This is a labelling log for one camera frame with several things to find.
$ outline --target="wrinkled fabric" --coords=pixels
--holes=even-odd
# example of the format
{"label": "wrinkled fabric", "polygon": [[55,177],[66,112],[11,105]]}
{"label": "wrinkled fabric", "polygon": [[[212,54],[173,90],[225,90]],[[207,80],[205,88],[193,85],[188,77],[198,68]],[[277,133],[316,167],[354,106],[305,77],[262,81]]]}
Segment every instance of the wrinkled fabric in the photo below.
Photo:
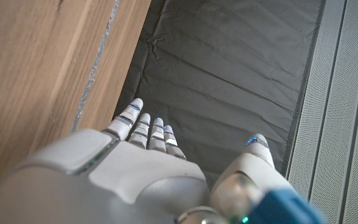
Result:
{"label": "wrinkled fabric", "polygon": [[211,187],[263,134],[280,171],[320,0],[153,0],[115,115],[135,97]]}

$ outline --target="robotic hand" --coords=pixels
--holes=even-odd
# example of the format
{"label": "robotic hand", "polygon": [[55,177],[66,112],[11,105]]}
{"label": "robotic hand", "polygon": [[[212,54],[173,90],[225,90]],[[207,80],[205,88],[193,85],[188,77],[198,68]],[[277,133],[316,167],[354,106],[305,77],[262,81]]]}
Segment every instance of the robotic hand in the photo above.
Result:
{"label": "robotic hand", "polygon": [[142,107],[135,99],[104,131],[77,131],[27,158],[0,184],[0,223],[319,223],[275,171],[262,135],[210,193],[162,119],[148,140],[150,115],[136,124]]}

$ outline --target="gray fabric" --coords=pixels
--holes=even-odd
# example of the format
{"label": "gray fabric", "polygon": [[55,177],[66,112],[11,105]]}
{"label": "gray fabric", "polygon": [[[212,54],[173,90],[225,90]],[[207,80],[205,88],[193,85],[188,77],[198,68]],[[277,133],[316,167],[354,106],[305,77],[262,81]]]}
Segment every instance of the gray fabric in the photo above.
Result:
{"label": "gray fabric", "polygon": [[117,105],[170,124],[210,186],[250,134],[281,170],[320,0],[153,0]]}

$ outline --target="wooden surface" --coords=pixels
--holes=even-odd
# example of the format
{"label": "wooden surface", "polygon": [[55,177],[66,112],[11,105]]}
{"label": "wooden surface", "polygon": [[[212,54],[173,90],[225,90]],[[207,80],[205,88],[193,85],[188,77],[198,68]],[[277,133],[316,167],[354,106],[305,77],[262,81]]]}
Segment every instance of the wooden surface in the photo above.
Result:
{"label": "wooden surface", "polygon": [[[121,0],[95,76],[95,84],[109,81],[115,90],[91,87],[81,126],[99,128],[111,119],[149,3]],[[70,133],[113,5],[0,0],[0,179],[30,153]],[[87,107],[101,101],[113,106]]]}
{"label": "wooden surface", "polygon": [[78,128],[104,129],[111,122],[151,0],[121,1],[101,65]]}

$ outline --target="green led light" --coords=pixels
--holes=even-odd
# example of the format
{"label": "green led light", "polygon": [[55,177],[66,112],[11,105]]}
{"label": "green led light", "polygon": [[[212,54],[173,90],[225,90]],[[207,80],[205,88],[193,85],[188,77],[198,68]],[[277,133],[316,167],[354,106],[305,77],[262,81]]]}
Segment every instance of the green led light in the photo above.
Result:
{"label": "green led light", "polygon": [[241,220],[242,223],[246,223],[248,222],[248,217],[243,217],[242,220]]}

